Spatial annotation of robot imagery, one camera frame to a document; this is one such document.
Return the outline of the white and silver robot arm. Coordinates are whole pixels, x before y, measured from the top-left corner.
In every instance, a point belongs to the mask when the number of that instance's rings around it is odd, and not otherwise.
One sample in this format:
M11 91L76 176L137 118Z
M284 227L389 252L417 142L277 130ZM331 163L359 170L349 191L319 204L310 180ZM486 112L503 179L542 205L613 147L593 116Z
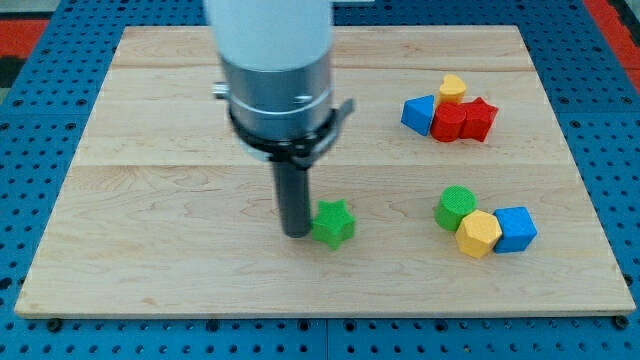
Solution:
M272 162L310 168L354 110L333 105L329 0L206 0L238 137Z

